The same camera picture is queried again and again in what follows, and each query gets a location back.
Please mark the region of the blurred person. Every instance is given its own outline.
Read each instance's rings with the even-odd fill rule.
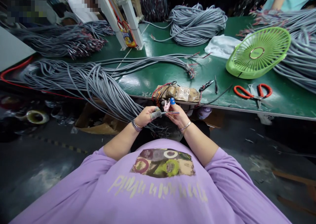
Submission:
[[[68,0],[68,4],[82,23],[99,20],[95,12],[99,12],[99,8],[95,0]]]

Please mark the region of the bracelet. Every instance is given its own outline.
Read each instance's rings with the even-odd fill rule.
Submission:
[[[137,131],[137,132],[140,132],[142,130],[142,128],[138,127],[135,123],[135,121],[132,120],[132,126],[134,127],[134,129]]]
[[[180,129],[180,131],[182,131],[182,130],[186,129],[187,127],[189,127],[190,124],[191,124],[191,121],[186,126],[184,126],[182,129]]]

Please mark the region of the green workbench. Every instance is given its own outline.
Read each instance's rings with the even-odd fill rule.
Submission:
[[[228,18],[226,29],[223,32],[226,36],[236,37],[241,29],[247,28],[252,22],[251,17],[232,17]],[[159,26],[166,26],[166,23],[158,23]],[[194,54],[200,52],[200,56],[206,56],[204,48],[207,43],[196,47],[185,47],[176,44],[173,40],[166,42],[155,42],[150,35],[156,39],[166,39],[170,37],[170,29],[158,29],[151,25],[140,24],[145,45],[142,50],[129,49],[120,51],[120,45],[115,36],[107,37],[108,43],[98,53],[92,57],[84,59],[81,62],[99,61],[111,58],[138,58],[146,56],[162,56],[174,53]],[[195,65],[196,76],[191,80],[188,74],[180,67],[167,63],[157,63],[144,68],[135,73],[125,75],[117,79],[121,88],[129,95],[136,97],[150,98],[152,92],[158,85],[162,85],[173,80],[182,87],[193,87],[197,90],[207,81],[214,79],[216,75],[219,94],[223,92],[229,85],[240,85],[248,89],[248,84],[259,83],[268,84],[273,89],[273,94],[266,98],[271,107],[261,106],[258,109],[255,100],[247,100],[238,97],[233,89],[226,92],[222,97],[209,105],[214,108],[227,110],[236,110],[251,113],[263,113],[274,116],[283,116],[289,118],[307,119],[316,121],[316,95],[299,87],[285,77],[275,73],[273,70],[264,76],[246,80],[232,76],[226,71],[226,59],[208,56],[205,59],[182,59],[190,63],[198,63]],[[112,65],[112,67],[120,67],[121,65]],[[214,92],[215,84],[208,87],[203,92],[201,103],[207,103],[215,99],[218,95]]]

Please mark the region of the cable coil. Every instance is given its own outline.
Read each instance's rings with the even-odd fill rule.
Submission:
[[[281,12],[253,12],[256,22],[263,25],[241,31],[239,36],[267,27],[282,27],[291,34],[287,56],[273,70],[292,82],[316,94],[316,9]]]
[[[157,40],[154,36],[151,36],[155,41],[164,42],[174,38],[180,45],[198,46],[208,42],[219,31],[225,29],[227,16],[223,10],[215,8],[214,5],[206,10],[203,10],[200,4],[192,8],[177,5],[171,10],[169,21],[171,21],[171,37],[165,40]],[[152,23],[149,24],[160,29],[170,26],[169,24],[166,27],[159,27]]]
[[[50,25],[9,31],[42,56],[70,56],[72,59],[88,57],[93,52],[100,51],[106,43],[103,37],[114,34],[106,20],[64,27]]]

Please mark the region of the purple t-shirt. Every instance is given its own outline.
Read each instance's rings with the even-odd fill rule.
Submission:
[[[95,151],[11,223],[145,222],[290,223],[221,148],[203,168],[190,149],[168,139],[119,161]]]

